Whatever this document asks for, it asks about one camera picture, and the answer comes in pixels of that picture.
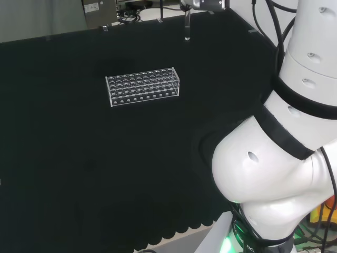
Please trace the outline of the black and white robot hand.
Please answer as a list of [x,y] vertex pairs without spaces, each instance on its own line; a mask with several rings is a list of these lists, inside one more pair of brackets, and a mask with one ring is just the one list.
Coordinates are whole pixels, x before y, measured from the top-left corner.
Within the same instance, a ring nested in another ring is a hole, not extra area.
[[182,6],[198,11],[221,11],[230,7],[229,0],[181,0]]

